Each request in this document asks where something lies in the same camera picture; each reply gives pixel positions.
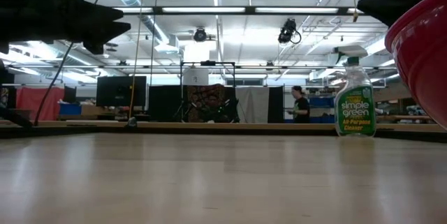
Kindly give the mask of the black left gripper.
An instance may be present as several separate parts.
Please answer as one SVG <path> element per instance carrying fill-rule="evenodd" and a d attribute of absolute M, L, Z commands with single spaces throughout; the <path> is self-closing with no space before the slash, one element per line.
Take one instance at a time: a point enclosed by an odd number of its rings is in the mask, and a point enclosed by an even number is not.
<path fill-rule="evenodd" d="M 93 3 L 82 4 L 86 24 L 111 22 L 86 30 L 82 37 L 75 29 L 75 9 L 81 0 L 1 0 L 1 52 L 17 41 L 54 40 L 82 42 L 92 54 L 103 54 L 104 45 L 127 32 L 131 25 L 112 22 L 123 18 L 121 10 Z"/>

